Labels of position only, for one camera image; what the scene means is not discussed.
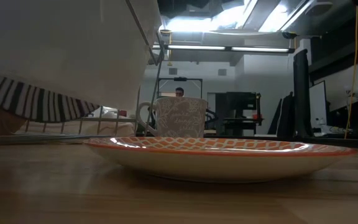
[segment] white mug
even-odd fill
[[[144,106],[151,108],[150,102],[139,105],[137,117],[144,128],[146,123],[140,117]],[[207,102],[190,97],[164,97],[156,100],[153,109],[156,113],[156,129],[148,127],[154,136],[202,138],[204,136],[205,111]]]

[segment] dish rack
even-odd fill
[[[156,32],[156,36],[157,36],[157,41],[158,44],[160,46],[160,53],[158,55],[158,58],[155,58],[153,52],[152,52],[152,45],[150,45],[149,41],[146,38],[145,32],[143,31],[143,28],[139,22],[139,19],[137,17],[137,14],[132,6],[132,3],[130,0],[125,0],[129,11],[131,12],[134,21],[136,23],[136,26],[139,29],[140,34],[142,35],[142,38],[146,44],[146,46],[149,48],[149,53],[151,56],[151,59],[154,63],[155,66],[158,66],[158,70],[157,70],[157,77],[155,79],[155,85],[154,85],[154,92],[153,92],[153,96],[152,96],[152,100],[151,100],[151,104],[154,103],[154,99],[155,99],[155,93],[157,91],[157,83],[158,83],[158,78],[160,77],[160,71],[161,71],[161,65],[162,65],[162,61],[164,58],[164,44],[163,41],[161,39],[160,36],[160,32],[157,31]],[[0,136],[0,144],[30,144],[30,143],[36,143],[36,142],[48,142],[48,141],[62,141],[62,140],[79,140],[79,139],[89,139],[89,138],[106,138],[106,137],[111,137],[111,135],[99,135],[100,132],[100,126],[101,126],[101,122],[115,122],[116,123],[116,128],[115,128],[115,133],[113,136],[115,136],[117,134],[117,129],[118,129],[118,123],[119,122],[126,122],[126,123],[134,123],[134,132],[136,134],[136,130],[137,130],[137,110],[139,109],[139,96],[140,96],[140,87],[139,90],[137,92],[137,103],[136,103],[136,113],[135,113],[135,118],[126,118],[126,119],[122,119],[119,117],[119,110],[117,110],[117,118],[102,118],[102,113],[103,113],[103,106],[100,107],[100,114],[98,118],[81,118],[80,120],[80,127],[78,130],[78,134],[63,134],[63,131],[65,129],[65,123],[62,123],[62,127],[60,130],[60,134],[47,134],[45,133],[46,127],[47,127],[47,123],[44,123],[44,128],[42,131],[42,134],[29,134],[27,131],[29,129],[29,124],[30,122],[27,121],[26,125],[25,125],[25,133],[24,134],[13,134],[10,136]],[[151,110],[149,111],[149,115],[147,117],[147,124],[149,124],[150,122],[150,118],[151,118]],[[82,129],[82,124],[84,121],[93,121],[93,122],[97,122],[98,123],[98,128],[97,128],[97,135],[84,135],[84,134],[80,134],[81,133],[81,129]]]

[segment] yellow cable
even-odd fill
[[[357,67],[357,56],[358,56],[358,6],[356,6],[356,33],[355,33],[355,45],[356,49],[354,51],[354,65],[353,65],[353,81],[352,81],[352,90],[351,90],[351,105],[349,107],[349,116],[347,117],[347,124],[346,124],[346,132],[345,132],[345,139],[347,138],[347,132],[351,125],[351,114],[352,114],[352,105],[353,105],[353,90],[354,90],[354,83],[356,82],[356,67]]]

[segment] metal frame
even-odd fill
[[[160,81],[161,80],[173,80],[175,82],[187,82],[187,81],[200,81],[201,83],[201,87],[200,87],[200,92],[201,92],[201,96],[200,98],[203,98],[203,79],[202,78],[185,78],[185,77],[177,77],[177,78],[158,78],[158,87],[157,87],[157,96],[160,96]]]
[[[157,36],[157,40],[158,40],[158,44],[160,46],[160,54],[158,56],[158,58],[154,57],[154,54],[152,52],[152,47],[153,45],[150,45],[149,41],[146,38],[145,32],[143,31],[143,28],[139,22],[139,19],[137,17],[137,14],[132,6],[132,3],[130,0],[125,0],[129,11],[131,12],[134,21],[136,23],[136,26],[139,29],[140,34],[142,35],[142,38],[146,44],[146,46],[149,48],[149,53],[150,56],[154,62],[154,64],[156,66],[158,66],[158,72],[157,72],[157,77],[155,80],[155,86],[154,86],[154,94],[152,97],[152,101],[151,104],[154,103],[154,99],[155,99],[155,89],[157,88],[157,83],[158,83],[158,78],[160,76],[160,71],[161,71],[161,64],[163,61],[163,57],[164,57],[164,44],[163,41],[160,37],[160,32],[157,31],[156,32],[156,36]],[[89,138],[106,138],[106,137],[111,137],[111,136],[107,136],[107,135],[80,135],[81,133],[81,129],[82,129],[82,123],[83,121],[94,121],[94,122],[98,122],[98,130],[97,130],[97,134],[99,134],[100,132],[100,125],[102,121],[110,121],[110,122],[116,122],[116,131],[114,133],[114,135],[117,134],[117,127],[118,127],[118,122],[127,122],[127,123],[134,123],[135,124],[135,134],[136,134],[136,130],[137,130],[137,111],[139,109],[139,96],[140,96],[140,87],[139,90],[137,92],[137,103],[136,103],[136,116],[134,119],[120,119],[119,118],[119,110],[117,110],[117,118],[102,118],[102,112],[103,112],[103,106],[101,106],[101,110],[100,110],[100,114],[98,118],[81,118],[80,120],[80,127],[78,130],[78,135],[75,134],[63,134],[64,128],[65,128],[65,123],[62,123],[62,128],[60,130],[60,134],[14,134],[12,136],[0,136],[0,144],[20,144],[20,143],[34,143],[34,142],[44,142],[44,141],[59,141],[59,140],[72,140],[72,139],[89,139]],[[150,116],[151,116],[151,110],[149,113],[149,117],[147,118],[147,124],[149,123],[150,120]],[[29,121],[27,121],[26,127],[25,127],[25,133],[27,133],[28,129],[29,129]],[[44,128],[43,128],[43,133],[45,133],[47,127],[47,123],[44,123]]]

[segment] wooden table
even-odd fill
[[[358,223],[358,155],[311,176],[219,185],[134,173],[82,145],[0,146],[0,223]]]

